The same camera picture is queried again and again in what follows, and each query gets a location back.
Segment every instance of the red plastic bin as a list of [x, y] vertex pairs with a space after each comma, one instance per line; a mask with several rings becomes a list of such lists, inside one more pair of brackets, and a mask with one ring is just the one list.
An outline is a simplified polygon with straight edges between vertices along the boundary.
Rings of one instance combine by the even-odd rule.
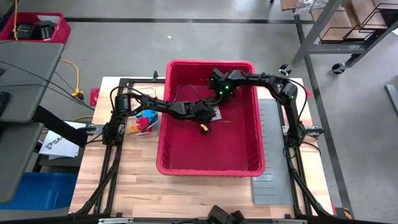
[[[177, 90], [189, 83], [201, 99], [214, 96], [208, 89], [214, 68], [254, 73], [244, 61], [173, 60], [167, 65], [164, 100], [173, 101]], [[266, 163], [256, 88], [242, 86], [236, 96], [220, 106], [221, 119], [210, 123], [211, 133], [200, 134], [199, 124], [179, 121], [163, 114], [160, 124], [156, 167], [165, 175], [255, 177]], [[177, 101], [197, 101], [195, 92], [184, 87]]]
[[[12, 13], [7, 24], [4, 26], [3, 30], [0, 32], [0, 40], [14, 40], [10, 36], [14, 30], [14, 13]], [[21, 40], [29, 42], [49, 42], [49, 43], [59, 43], [67, 44], [71, 28], [66, 22], [63, 14], [60, 12], [18, 12], [17, 14], [17, 24], [26, 23], [31, 24], [34, 22], [39, 22], [40, 19], [37, 16], [58, 16], [59, 21], [55, 28], [55, 31], [50, 40]]]

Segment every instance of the metal bracket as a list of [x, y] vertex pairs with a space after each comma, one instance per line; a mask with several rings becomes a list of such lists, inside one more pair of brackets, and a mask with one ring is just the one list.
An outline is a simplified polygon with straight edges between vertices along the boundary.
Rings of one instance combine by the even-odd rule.
[[[289, 126], [288, 125], [282, 126], [282, 131], [283, 131], [284, 136], [287, 135], [287, 130], [289, 130]], [[320, 129], [318, 129], [318, 126], [316, 126], [316, 125], [306, 126], [305, 130], [307, 132], [311, 133], [311, 135], [313, 135], [315, 137], [318, 137], [319, 135], [322, 134], [322, 132], [320, 132]]]
[[124, 124], [120, 124], [120, 126], [119, 126], [119, 134], [124, 134]]
[[103, 124], [89, 124], [87, 126], [87, 128], [88, 128], [87, 129], [87, 134], [101, 134], [103, 127], [104, 127]]
[[133, 218], [101, 218], [98, 220], [98, 224], [122, 224], [122, 223], [134, 223]]

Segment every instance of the gray panel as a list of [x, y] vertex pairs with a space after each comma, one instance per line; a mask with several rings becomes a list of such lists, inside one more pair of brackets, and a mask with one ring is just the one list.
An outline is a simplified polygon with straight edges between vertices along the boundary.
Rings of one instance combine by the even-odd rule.
[[0, 138], [0, 203], [14, 198], [43, 124], [2, 124]]
[[37, 78], [21, 69], [28, 70], [46, 80], [50, 80], [63, 51], [62, 44], [32, 42], [0, 42], [0, 68], [6, 70], [0, 76], [0, 91], [11, 94], [11, 99], [0, 121], [28, 123], [39, 105], [45, 88], [42, 86], [4, 85], [40, 84], [47, 85], [45, 80]]
[[266, 171], [251, 179], [255, 205], [293, 205], [278, 105], [273, 99], [259, 100]]

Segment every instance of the caster wheel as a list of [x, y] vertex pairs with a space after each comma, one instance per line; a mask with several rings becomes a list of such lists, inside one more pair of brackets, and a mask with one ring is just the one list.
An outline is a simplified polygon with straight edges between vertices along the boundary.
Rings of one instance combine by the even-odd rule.
[[334, 64], [334, 66], [332, 66], [331, 68], [331, 73], [334, 73], [336, 75], [340, 75], [342, 74], [344, 71], [346, 70], [346, 67], [344, 64], [342, 63], [336, 63]]
[[292, 67], [288, 64], [283, 64], [279, 67], [279, 72], [287, 76], [292, 73]]

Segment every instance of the colorful object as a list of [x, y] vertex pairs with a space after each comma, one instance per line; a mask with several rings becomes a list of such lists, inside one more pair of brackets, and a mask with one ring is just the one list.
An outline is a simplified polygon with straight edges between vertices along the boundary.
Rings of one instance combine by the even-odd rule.
[[[17, 13], [17, 24], [33, 24], [41, 21], [41, 19], [50, 20], [51, 17], [55, 17], [58, 20], [57, 26], [50, 40], [20, 40], [29, 42], [45, 42], [45, 43], [59, 43], [67, 44], [71, 28], [66, 22], [62, 13], [59, 12], [18, 12]], [[9, 19], [0, 32], [0, 40], [13, 40], [10, 39], [11, 33], [14, 30], [14, 19]]]
[[90, 106], [96, 106], [98, 97], [100, 95], [100, 88], [92, 88], [90, 91]]
[[[142, 112], [140, 112], [140, 113], [138, 113], [136, 115], [136, 117], [137, 118], [141, 118], [142, 116], [144, 116], [145, 118], [148, 119], [148, 122], [151, 122], [153, 119], [155, 119], [154, 122], [158, 121], [158, 117], [157, 117], [157, 112], [156, 111], [154, 111], [154, 110], [144, 110], [143, 112], [144, 112], [144, 115], [142, 115]], [[157, 123], [154, 126], [152, 126], [150, 129], [145, 130], [144, 132], [146, 133], [146, 132], [156, 131], [158, 128], [159, 128], [159, 124]]]
[[15, 198], [0, 210], [52, 210], [70, 206], [76, 174], [25, 173]]
[[[173, 60], [167, 65], [164, 100], [173, 101], [179, 87], [189, 83], [200, 96], [210, 96], [209, 78], [221, 72], [255, 73], [243, 61]], [[220, 106], [221, 119], [209, 123], [203, 135], [197, 123], [162, 117], [156, 167], [165, 175], [255, 177], [266, 168], [257, 91], [242, 86], [228, 104]], [[177, 101], [197, 101], [192, 89], [181, 88]]]
[[143, 117], [143, 118], [137, 118], [137, 124], [139, 127], [139, 130], [141, 131], [144, 127], [146, 127], [149, 123], [149, 120], [147, 117]]
[[305, 89], [305, 93], [307, 94], [307, 97], [312, 97], [312, 93], [309, 89]]
[[139, 129], [139, 125], [132, 125], [130, 127], [130, 132], [133, 134], [139, 133], [140, 129]]

